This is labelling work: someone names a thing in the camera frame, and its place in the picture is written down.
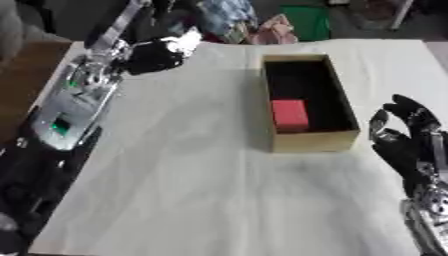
red block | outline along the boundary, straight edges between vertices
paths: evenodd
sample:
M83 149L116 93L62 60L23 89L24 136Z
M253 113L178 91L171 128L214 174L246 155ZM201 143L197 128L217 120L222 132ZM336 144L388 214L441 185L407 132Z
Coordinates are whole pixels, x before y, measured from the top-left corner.
M309 127L303 100L273 100L272 111L278 132L303 132Z

green indicator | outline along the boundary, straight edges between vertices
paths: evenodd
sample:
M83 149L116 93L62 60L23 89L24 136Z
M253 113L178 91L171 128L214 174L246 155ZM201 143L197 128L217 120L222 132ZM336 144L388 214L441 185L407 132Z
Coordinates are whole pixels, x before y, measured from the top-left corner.
M51 125L51 128L59 135L65 136L70 129L70 124L65 120L57 118L56 121Z
M69 81L68 82L68 86L70 86L70 87L77 87L78 84L76 82L74 82L74 81Z

white table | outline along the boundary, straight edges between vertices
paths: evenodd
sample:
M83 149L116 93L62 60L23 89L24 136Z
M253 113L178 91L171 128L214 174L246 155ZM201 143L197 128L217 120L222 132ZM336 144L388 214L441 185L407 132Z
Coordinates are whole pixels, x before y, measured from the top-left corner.
M65 61L81 50L73 46ZM263 151L258 75L266 53L330 55L362 129L351 151ZM393 93L425 104L448 127L448 77L422 42L204 43L183 67L127 77L122 88L33 252L418 255L399 214L401 180L366 131Z

open box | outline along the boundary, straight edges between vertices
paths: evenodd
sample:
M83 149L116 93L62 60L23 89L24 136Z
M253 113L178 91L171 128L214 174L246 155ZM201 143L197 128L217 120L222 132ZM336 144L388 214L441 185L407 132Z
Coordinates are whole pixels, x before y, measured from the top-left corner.
M268 55L263 58L272 151L331 152L350 149L359 125L327 55ZM272 100L300 99L309 128L300 133L277 130Z

robotic hand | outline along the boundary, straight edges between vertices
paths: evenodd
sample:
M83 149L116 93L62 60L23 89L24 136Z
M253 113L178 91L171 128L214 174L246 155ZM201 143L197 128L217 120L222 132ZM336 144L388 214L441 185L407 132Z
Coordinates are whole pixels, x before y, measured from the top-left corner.
M401 95L370 120L373 149L403 178L405 223L423 255L448 255L448 134L426 107ZM410 136L385 128L388 113Z
M170 8L161 6L159 16ZM25 254L44 228L95 147L122 74L178 67L199 45L195 27L179 36L126 40L136 17L151 7L151 0L119 0L85 42L86 52L63 69L16 137L1 145L0 255Z

